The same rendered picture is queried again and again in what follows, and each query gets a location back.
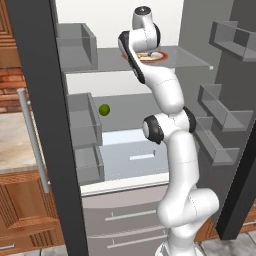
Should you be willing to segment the grey fridge body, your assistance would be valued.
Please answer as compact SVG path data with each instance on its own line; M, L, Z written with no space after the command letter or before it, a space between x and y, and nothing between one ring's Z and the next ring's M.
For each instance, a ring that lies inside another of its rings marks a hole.
M132 29L134 10L149 7L161 40L156 49L148 52L178 46L183 5L184 0L56 0L59 23L85 23L96 37L97 49L119 49L118 37ZM65 79L68 95L91 93L97 111L102 104L110 106L107 116L98 114L102 134L132 129L143 132L143 120L161 112L152 91L139 82L131 67L130 71L65 73ZM165 173L82 185L82 199L162 185L168 188L169 166Z

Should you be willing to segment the dark grey fridge door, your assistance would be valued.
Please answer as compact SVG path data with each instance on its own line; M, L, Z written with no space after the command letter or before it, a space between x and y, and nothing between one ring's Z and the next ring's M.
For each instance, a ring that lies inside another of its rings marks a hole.
M223 132L213 118L211 131L224 148L239 148L234 165L213 166L199 145L199 188L218 196L219 210L211 217L218 238L237 238L256 198L256 62L242 62L209 43L214 21L237 21L256 32L256 0L184 0L179 46L210 64L176 70L188 108L198 117L212 117L198 101L203 84L221 84L220 101L230 110L252 110L246 131Z
M53 0L6 0L68 256L89 256Z

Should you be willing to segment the pale blue crisper drawer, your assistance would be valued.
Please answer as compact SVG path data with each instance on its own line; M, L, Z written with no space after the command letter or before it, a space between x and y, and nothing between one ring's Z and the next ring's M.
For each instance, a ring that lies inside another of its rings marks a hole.
M104 132L100 147L105 180L118 180L168 171L164 143L147 140L141 129Z

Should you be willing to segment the green lime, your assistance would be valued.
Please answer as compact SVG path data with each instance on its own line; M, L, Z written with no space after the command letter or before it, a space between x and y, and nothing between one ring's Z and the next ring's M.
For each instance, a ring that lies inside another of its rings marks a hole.
M99 107L99 114L101 116L107 116L110 113L110 106L108 104L102 104Z

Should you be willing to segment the glass fridge shelf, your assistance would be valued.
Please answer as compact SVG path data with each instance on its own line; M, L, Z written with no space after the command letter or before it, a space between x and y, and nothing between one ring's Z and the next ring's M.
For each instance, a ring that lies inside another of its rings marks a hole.
M178 46L162 46L166 59L149 62L151 66L168 68L210 67L210 64ZM65 73L130 71L128 62L118 48L98 48L88 55L83 47L63 47L59 50L61 68Z

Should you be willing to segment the grey door bin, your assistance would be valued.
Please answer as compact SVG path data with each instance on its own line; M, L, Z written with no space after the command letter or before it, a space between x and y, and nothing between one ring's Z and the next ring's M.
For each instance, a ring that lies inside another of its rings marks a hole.
M101 146L102 125L92 94L70 94L67 103L73 147Z
M209 43L242 62L256 62L256 32L239 28L237 21L214 21Z
M58 24L57 44L64 72L84 72L98 68L97 40L85 23Z
M75 150L78 183L88 185L105 180L104 163L98 147Z
M253 111L228 109L219 99L221 90L221 84L201 85L198 96L199 103L214 118L221 131L246 131L252 119Z
M208 155L213 166L234 165L239 148L224 148L211 131L212 117L198 117L195 130L200 147Z

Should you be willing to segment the orange rimmed white plate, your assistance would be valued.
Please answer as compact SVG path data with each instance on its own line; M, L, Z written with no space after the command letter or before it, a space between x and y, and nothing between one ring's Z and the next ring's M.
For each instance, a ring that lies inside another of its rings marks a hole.
M165 52L162 52L162 51L141 52L141 53L148 53L152 57L152 59L147 59L147 60L139 59L137 57L141 62L145 62L145 63L160 62L160 61L166 60L168 58L168 54Z

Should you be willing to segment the wooden wall cupboard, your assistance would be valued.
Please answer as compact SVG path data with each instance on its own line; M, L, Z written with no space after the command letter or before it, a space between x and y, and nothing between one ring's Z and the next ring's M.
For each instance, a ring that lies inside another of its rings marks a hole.
M0 68L20 66L20 58L7 11L6 0L0 0Z

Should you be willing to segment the grey freezer drawer front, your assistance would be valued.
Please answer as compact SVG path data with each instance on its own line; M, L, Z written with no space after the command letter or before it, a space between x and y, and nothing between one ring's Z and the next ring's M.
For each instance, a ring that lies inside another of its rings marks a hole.
M167 235L168 231L162 226L153 226L123 233L89 237L89 256L155 256L156 250L166 240L167 237L164 239L158 239L112 249L108 249L107 246L112 243L113 239L131 237L133 235L136 237L143 237L145 235L161 234Z
M105 221L106 217L156 210L167 186L122 191L82 199L85 228L89 237L162 226L156 214Z

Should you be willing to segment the wooden base cupboard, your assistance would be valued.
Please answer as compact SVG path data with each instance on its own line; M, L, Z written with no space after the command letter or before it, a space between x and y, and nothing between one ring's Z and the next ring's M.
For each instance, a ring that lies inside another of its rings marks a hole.
M0 256L64 244L53 192L38 171L0 174Z
M244 223L251 222L254 219L256 219L256 199L254 200ZM244 232L250 232L250 231L254 231L254 230L256 230L256 224L250 225L250 226L242 226L240 232L244 233ZM217 234L217 231L215 229L212 219L209 218L197 232L194 241L201 242L201 241L215 239L215 238L218 238L218 234Z

